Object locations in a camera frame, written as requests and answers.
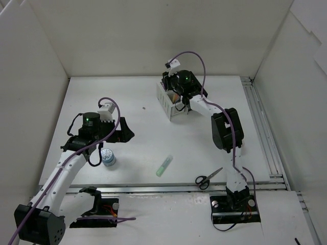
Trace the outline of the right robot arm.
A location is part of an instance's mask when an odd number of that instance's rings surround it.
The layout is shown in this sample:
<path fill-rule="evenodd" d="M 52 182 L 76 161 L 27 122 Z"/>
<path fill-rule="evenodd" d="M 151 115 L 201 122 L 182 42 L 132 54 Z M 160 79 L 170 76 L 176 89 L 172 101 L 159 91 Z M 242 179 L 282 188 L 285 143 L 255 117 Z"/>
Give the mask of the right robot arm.
<path fill-rule="evenodd" d="M 247 179 L 242 172 L 242 164 L 237 163 L 237 152 L 241 149 L 244 132 L 235 108 L 224 109 L 211 102 L 206 90 L 195 75 L 181 70 L 173 75 L 165 71 L 161 82 L 165 91 L 173 91 L 180 96 L 184 107 L 211 119 L 214 145 L 231 155 L 231 163 L 226 170 L 226 204 L 231 210 L 238 210 L 250 197 Z"/>

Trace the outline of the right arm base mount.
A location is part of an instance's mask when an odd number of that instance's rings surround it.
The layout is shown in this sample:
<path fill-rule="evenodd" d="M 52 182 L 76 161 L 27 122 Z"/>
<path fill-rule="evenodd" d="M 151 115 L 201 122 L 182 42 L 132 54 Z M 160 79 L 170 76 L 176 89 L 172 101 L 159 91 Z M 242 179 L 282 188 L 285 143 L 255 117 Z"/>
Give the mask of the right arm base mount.
<path fill-rule="evenodd" d="M 261 217 L 254 195 L 232 207 L 225 195 L 211 195 L 211 221 L 215 229 L 227 232 L 239 224 L 260 223 Z"/>

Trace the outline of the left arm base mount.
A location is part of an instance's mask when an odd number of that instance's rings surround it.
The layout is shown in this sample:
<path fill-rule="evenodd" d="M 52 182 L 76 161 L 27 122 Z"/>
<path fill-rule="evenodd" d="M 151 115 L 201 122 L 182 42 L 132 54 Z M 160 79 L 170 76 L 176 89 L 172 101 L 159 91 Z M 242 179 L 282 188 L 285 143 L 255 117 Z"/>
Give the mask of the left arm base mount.
<path fill-rule="evenodd" d="M 118 215 L 119 198 L 103 198 L 96 211 L 89 211 L 85 216 L 114 217 Z M 111 219 L 83 219 L 70 224 L 70 228 L 116 228 L 116 220 Z"/>

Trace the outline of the green capped highlighter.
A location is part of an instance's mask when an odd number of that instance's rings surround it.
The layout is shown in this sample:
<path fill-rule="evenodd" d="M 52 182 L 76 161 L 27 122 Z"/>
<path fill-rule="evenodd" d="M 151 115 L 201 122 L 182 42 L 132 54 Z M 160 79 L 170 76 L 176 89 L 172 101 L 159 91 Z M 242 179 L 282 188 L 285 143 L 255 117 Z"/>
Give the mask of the green capped highlighter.
<path fill-rule="evenodd" d="M 168 155 L 166 157 L 166 159 L 163 161 L 163 163 L 161 164 L 161 166 L 156 171 L 156 176 L 157 177 L 161 177 L 163 175 L 163 173 L 165 172 L 165 170 L 167 169 L 167 167 L 170 165 L 170 163 L 172 162 L 172 160 L 173 160 L 173 156 L 172 155 Z"/>

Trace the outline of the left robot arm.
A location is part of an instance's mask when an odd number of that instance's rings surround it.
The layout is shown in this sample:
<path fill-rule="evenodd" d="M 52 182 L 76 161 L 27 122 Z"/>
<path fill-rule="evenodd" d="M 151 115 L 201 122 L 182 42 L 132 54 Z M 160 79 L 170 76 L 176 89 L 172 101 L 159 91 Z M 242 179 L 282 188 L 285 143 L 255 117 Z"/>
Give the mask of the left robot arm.
<path fill-rule="evenodd" d="M 90 163 L 94 151 L 101 152 L 104 142 L 127 143 L 135 134 L 126 119 L 104 120 L 96 112 L 82 113 L 78 134 L 69 133 L 61 147 L 61 157 L 49 179 L 27 205 L 18 205 L 14 218 L 17 230 L 12 238 L 35 244 L 59 244 L 67 228 L 79 219 L 93 217 L 102 209 L 101 192 L 83 187 L 68 207 L 62 201 L 77 173 Z"/>

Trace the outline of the orange slim highlighter pen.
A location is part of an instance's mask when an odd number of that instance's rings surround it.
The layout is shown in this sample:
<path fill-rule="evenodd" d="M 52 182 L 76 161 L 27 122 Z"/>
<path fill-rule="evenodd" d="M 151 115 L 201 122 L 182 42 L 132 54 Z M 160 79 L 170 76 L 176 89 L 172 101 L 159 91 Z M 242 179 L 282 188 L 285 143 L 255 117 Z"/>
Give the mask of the orange slim highlighter pen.
<path fill-rule="evenodd" d="M 172 100 L 172 103 L 176 103 L 178 100 L 179 100 L 180 96 L 179 95 L 174 95 L 173 96 L 173 100 Z"/>

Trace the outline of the blue lidded round tub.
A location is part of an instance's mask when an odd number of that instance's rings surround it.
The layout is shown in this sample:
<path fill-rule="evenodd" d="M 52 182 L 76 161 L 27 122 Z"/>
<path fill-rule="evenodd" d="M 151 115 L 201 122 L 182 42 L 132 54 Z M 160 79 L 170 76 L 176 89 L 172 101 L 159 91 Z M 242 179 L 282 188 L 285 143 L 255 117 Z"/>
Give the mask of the blue lidded round tub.
<path fill-rule="evenodd" d="M 101 150 L 102 163 L 107 166 L 113 166 L 116 162 L 116 157 L 111 149 Z"/>

